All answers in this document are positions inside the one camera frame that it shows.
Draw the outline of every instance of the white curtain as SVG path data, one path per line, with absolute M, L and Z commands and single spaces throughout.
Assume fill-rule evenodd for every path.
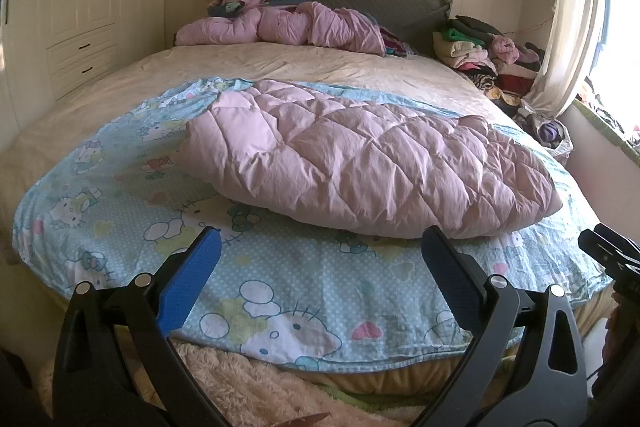
M 605 0 L 558 0 L 545 60 L 525 101 L 549 118 L 572 102 L 589 73 L 604 20 Z

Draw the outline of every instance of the folded pink comforter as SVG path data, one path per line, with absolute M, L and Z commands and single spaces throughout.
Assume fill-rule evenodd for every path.
M 368 17 L 356 10 L 332 10 L 319 2 L 303 2 L 295 12 L 252 7 L 235 19 L 208 17 L 183 26 L 176 35 L 179 46 L 260 40 L 385 55 L 380 30 Z
M 174 162 L 227 198 L 385 237 L 533 225 L 562 203 L 536 154 L 480 116 L 439 118 L 262 80 L 220 93 Z

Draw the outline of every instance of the green window sill cover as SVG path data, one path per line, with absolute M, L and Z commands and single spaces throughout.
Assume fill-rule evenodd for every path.
M 609 140 L 610 143 L 622 149 L 622 152 L 625 153 L 633 163 L 640 167 L 640 154 L 631 147 L 631 144 L 616 133 L 607 122 L 595 114 L 587 105 L 583 104 L 579 100 L 574 100 L 572 104 L 582 113 L 591 125 L 593 125 L 607 140 Z

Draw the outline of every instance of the cabinet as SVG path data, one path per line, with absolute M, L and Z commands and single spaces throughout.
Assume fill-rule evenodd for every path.
M 15 134 L 70 90 L 164 48 L 164 0 L 2 1 L 0 149 L 5 130 Z

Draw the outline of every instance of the blue hello kitty sheet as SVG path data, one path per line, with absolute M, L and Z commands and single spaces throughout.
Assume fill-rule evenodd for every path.
M 206 225 L 222 257 L 175 336 L 257 359 L 330 373 L 382 371 L 461 353 L 458 327 L 418 241 L 356 235 L 298 223 L 230 201 L 170 159 L 185 124 L 241 80 L 205 78 L 171 89 L 105 125 L 31 187 L 15 214 L 14 248 L 67 298 L 82 280 L 126 285 L 186 249 Z M 372 90 L 308 86 L 441 116 L 452 112 Z M 577 246 L 596 217 L 572 177 L 525 133 L 564 207 L 542 222 L 493 238 L 454 241 L 487 273 L 521 288 L 562 285 L 577 304 L 609 279 Z M 517 340 L 514 333 L 512 342 Z

